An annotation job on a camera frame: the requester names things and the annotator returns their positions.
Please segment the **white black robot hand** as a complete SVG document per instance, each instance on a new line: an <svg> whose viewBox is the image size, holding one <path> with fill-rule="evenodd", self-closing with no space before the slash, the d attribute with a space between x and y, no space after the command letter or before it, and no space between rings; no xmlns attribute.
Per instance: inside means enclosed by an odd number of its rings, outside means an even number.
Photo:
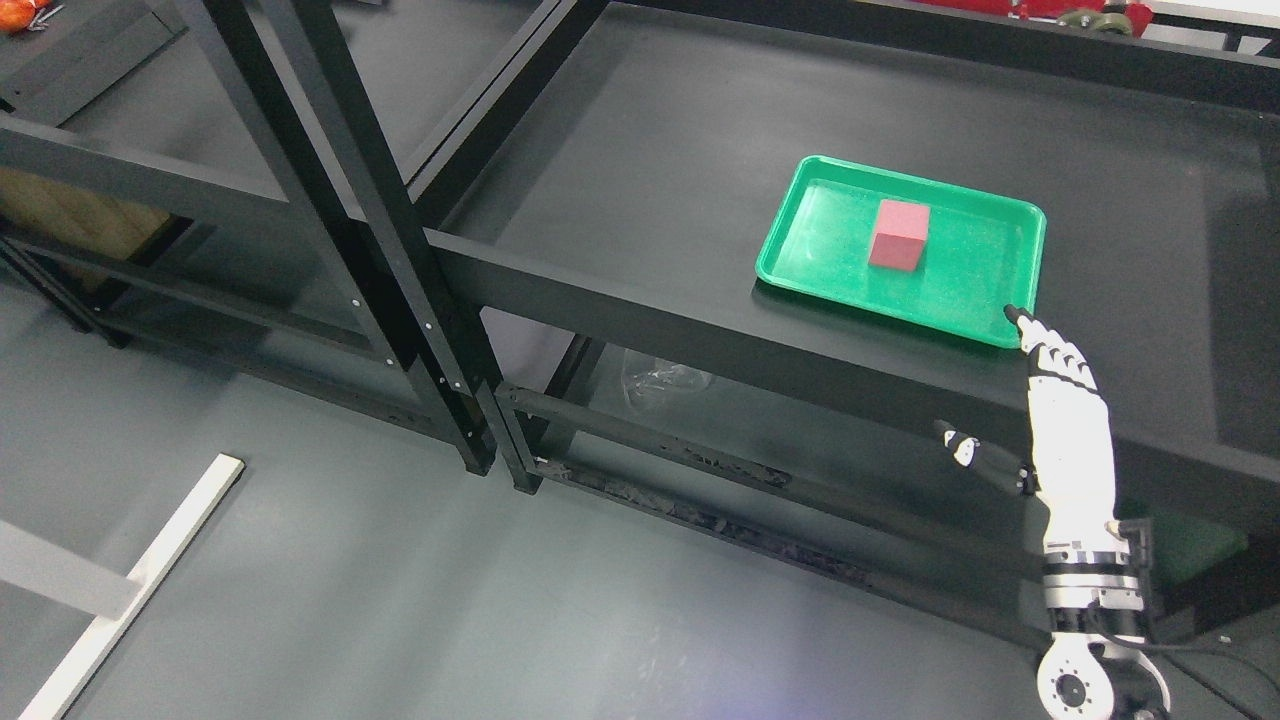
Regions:
<svg viewBox="0 0 1280 720"><path fill-rule="evenodd" d="M1027 357L1029 459L945 420L934 421L934 433L959 466L1044 505L1046 571L1120 575L1132 551L1114 515L1114 439L1094 373L1075 343L1027 309L1007 305L1004 314Z"/></svg>

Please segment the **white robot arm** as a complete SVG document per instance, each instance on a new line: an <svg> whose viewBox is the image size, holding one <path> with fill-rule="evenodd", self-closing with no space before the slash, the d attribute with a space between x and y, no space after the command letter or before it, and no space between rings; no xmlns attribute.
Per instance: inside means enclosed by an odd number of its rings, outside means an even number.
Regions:
<svg viewBox="0 0 1280 720"><path fill-rule="evenodd" d="M1142 570L1126 553L1044 556L1050 647L1036 689L1051 719L1169 719L1172 701L1147 655Z"/></svg>

